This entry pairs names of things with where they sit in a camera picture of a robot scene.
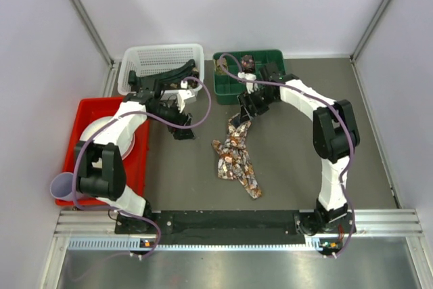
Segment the brown floral patterned tie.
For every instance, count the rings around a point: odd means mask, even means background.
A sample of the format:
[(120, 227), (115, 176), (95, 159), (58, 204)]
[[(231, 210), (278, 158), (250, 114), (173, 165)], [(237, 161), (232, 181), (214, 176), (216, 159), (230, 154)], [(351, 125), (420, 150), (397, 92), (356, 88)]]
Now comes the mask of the brown floral patterned tie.
[(255, 200), (263, 193), (246, 148), (246, 138), (252, 123), (250, 120), (240, 122), (240, 117), (238, 113), (228, 120), (224, 141), (212, 141), (212, 148), (219, 156), (217, 176), (224, 180), (239, 181), (251, 199)]

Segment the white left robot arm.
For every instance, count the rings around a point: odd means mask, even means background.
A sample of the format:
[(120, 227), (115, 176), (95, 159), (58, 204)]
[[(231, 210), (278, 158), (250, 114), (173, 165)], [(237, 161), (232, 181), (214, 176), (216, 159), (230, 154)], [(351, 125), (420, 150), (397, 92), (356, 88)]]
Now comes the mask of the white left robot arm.
[(163, 102), (160, 85), (128, 93), (105, 125), (76, 144), (72, 193), (96, 198), (130, 218), (138, 232), (149, 231), (154, 224), (151, 205), (127, 185), (120, 149), (149, 118), (167, 125), (175, 139), (193, 138), (191, 115), (185, 113), (185, 106), (195, 99), (187, 79), (181, 81), (173, 104)]

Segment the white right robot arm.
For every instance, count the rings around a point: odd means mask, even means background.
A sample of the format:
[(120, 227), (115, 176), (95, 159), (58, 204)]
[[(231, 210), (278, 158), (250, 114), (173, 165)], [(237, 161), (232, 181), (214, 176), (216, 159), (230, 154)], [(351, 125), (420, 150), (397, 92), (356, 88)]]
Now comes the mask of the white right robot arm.
[(347, 173), (360, 142), (352, 104), (317, 93), (293, 74), (281, 75), (275, 63), (263, 66), (259, 78), (247, 72), (236, 77), (246, 85), (238, 97), (241, 121), (264, 114), (273, 102), (289, 104), (311, 120), (313, 147), (321, 159), (321, 189), (313, 213), (300, 217), (298, 226), (309, 236), (333, 231), (350, 209)]

